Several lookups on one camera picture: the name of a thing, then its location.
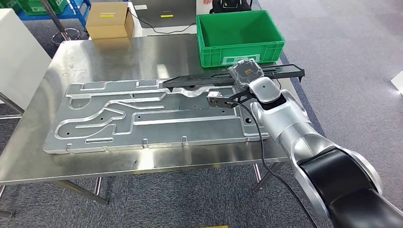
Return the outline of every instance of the metal plate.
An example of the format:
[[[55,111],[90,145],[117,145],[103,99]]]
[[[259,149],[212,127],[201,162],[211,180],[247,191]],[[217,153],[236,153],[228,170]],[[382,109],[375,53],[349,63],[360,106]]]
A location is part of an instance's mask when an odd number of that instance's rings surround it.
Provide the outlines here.
[[[72,84],[44,151],[81,153],[257,141],[245,110],[210,107],[210,91],[232,86],[162,87],[162,79]],[[269,135],[260,128],[263,137]]]

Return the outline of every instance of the green bin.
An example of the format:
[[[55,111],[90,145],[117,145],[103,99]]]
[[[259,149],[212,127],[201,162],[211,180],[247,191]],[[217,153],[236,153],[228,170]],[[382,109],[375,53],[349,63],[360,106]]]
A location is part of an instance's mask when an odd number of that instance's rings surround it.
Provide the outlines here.
[[[202,67],[275,62],[285,43],[265,10],[197,15],[196,27]]]
[[[39,0],[17,0],[17,2],[29,16],[48,14]],[[48,2],[56,14],[61,14],[68,5],[67,0],[48,0]]]
[[[15,12],[21,9],[16,0],[0,0],[0,9],[1,8],[12,8]]]

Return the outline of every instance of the black device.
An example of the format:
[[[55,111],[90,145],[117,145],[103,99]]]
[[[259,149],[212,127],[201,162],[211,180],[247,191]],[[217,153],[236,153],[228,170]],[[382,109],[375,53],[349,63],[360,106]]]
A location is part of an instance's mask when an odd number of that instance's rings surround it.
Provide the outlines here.
[[[246,0],[213,0],[213,8],[210,13],[231,13],[250,11],[250,5]]]
[[[131,0],[142,28],[188,26],[195,23],[197,0]]]

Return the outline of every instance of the floor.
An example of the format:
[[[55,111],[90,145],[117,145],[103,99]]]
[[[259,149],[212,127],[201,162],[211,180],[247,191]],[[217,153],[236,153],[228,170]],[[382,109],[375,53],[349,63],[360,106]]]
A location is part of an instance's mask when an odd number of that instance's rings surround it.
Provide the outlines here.
[[[320,131],[321,126],[328,138],[364,155],[380,173],[386,198],[403,209],[403,98],[390,83],[403,70],[403,1],[259,3],[286,39],[283,62],[288,59],[306,70],[302,84],[294,85],[310,118],[319,120],[316,128]],[[63,23],[80,28],[74,20]],[[54,25],[26,25],[53,56]],[[2,107],[0,113],[7,112]],[[0,151],[15,124],[0,122]],[[290,167],[279,173],[300,195]],[[101,188],[101,195],[112,199],[108,207],[49,183],[9,186],[0,208],[15,211],[17,217],[0,219],[0,228],[310,227],[284,187],[272,180],[254,195],[253,179],[250,166],[111,177]],[[95,181],[78,183],[92,189]],[[327,220],[317,221],[320,227],[331,227]]]

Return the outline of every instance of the laptop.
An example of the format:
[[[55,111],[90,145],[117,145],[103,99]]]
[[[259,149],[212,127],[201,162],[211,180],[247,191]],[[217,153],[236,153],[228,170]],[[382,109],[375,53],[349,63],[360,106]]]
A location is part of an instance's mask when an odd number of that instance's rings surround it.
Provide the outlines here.
[[[195,23],[197,0],[131,0],[142,28],[188,26]]]

